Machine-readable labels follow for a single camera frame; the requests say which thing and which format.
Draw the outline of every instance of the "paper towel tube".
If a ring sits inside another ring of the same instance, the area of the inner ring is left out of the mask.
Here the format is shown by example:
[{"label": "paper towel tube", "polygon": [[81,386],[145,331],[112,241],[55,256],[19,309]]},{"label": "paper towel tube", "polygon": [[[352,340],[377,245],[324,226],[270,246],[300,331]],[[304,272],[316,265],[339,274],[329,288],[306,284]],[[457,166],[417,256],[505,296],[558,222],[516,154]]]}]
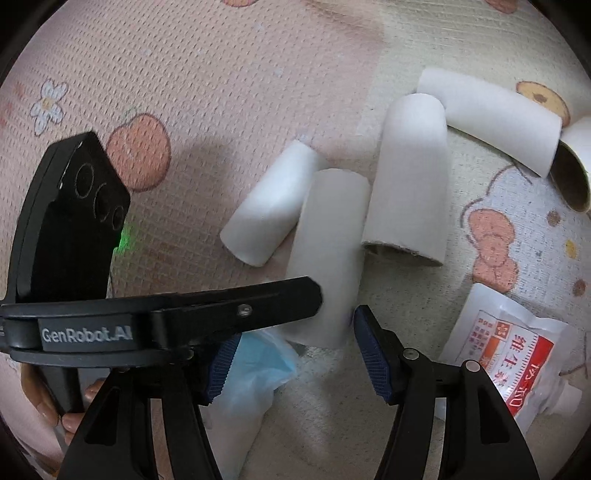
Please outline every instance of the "paper towel tube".
[{"label": "paper towel tube", "polygon": [[450,209],[445,111],[424,93],[388,109],[363,245],[388,257],[409,252],[442,265]]},{"label": "paper towel tube", "polygon": [[591,207],[591,116],[563,130],[550,170],[564,201],[577,212]]},{"label": "paper towel tube", "polygon": [[294,140],[222,229],[222,243],[244,263],[263,266],[296,226],[314,173],[328,166],[315,150]]},{"label": "paper towel tube", "polygon": [[352,171],[331,168],[314,175],[286,277],[311,277],[322,288],[323,303],[314,317],[277,327],[287,340],[321,348],[345,343],[363,270],[369,193],[368,179]]},{"label": "paper towel tube", "polygon": [[443,104],[447,124],[498,148],[540,177],[554,160],[562,119],[517,92],[484,80],[427,68],[417,91]]}]

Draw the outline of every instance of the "screw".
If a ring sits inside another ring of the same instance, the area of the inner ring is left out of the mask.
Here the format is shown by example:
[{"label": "screw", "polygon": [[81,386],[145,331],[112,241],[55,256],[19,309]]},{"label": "screw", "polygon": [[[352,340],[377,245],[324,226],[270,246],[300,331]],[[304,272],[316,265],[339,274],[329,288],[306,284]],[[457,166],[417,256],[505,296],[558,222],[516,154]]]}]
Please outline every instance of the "screw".
[{"label": "screw", "polygon": [[414,348],[405,348],[402,355],[407,360],[416,360],[418,358],[418,352]]},{"label": "screw", "polygon": [[466,362],[466,370],[476,373],[480,370],[480,364],[474,360],[468,360]]},{"label": "screw", "polygon": [[238,316],[239,317],[249,317],[252,314],[252,307],[246,303],[238,306]]}]

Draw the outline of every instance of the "orange apple pattern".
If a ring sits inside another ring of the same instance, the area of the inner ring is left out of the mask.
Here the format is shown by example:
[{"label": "orange apple pattern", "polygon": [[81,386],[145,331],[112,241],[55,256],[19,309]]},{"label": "orange apple pattern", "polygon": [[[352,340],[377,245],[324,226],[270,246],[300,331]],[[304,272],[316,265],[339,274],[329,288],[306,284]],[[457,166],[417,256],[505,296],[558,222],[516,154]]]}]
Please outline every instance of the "orange apple pattern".
[{"label": "orange apple pattern", "polygon": [[495,10],[504,14],[517,12],[517,0],[485,0]]},{"label": "orange apple pattern", "polygon": [[127,188],[145,192],[157,187],[170,166],[170,139],[162,122],[141,113],[111,134],[107,154]]},{"label": "orange apple pattern", "polygon": [[257,1],[258,0],[223,0],[223,2],[230,7],[249,7]]}]

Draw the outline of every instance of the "white flower pattern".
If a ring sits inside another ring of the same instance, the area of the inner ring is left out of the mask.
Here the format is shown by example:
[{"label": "white flower pattern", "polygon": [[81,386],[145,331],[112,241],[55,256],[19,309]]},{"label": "white flower pattern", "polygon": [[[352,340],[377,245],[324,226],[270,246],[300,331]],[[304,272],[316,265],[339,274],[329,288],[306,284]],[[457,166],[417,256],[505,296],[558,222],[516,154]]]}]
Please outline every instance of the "white flower pattern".
[{"label": "white flower pattern", "polygon": [[52,79],[47,79],[41,87],[41,99],[31,108],[31,116],[37,117],[35,120],[35,135],[40,136],[46,129],[51,120],[55,124],[60,124],[64,119],[64,110],[58,104],[66,92],[68,85],[60,83],[55,85]]}]

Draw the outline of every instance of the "textured fabric surface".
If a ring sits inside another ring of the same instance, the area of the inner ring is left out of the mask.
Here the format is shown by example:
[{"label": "textured fabric surface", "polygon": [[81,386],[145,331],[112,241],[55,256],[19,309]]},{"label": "textured fabric surface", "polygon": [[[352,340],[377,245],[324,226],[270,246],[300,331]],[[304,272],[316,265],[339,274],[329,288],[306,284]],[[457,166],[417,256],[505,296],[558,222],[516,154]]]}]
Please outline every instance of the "textured fabric surface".
[{"label": "textured fabric surface", "polygon": [[[0,89],[0,286],[45,148],[88,129],[132,190],[112,266],[116,296],[281,278],[289,241],[251,268],[223,249],[221,227],[294,138],[372,180],[386,108],[428,65],[516,89],[565,122],[591,113],[589,78],[522,0],[69,0]],[[551,478],[591,420],[591,220],[499,151],[453,130],[450,149],[445,266],[368,256],[359,301],[432,358],[474,280],[577,326],[566,374],[584,389],[582,405],[570,420],[540,417],[527,438]],[[276,395],[242,477],[371,478],[395,410],[374,394],[357,347],[303,349],[300,368]],[[7,418],[41,425],[18,407],[0,404]],[[426,478],[437,477],[442,438],[436,421]]]}]

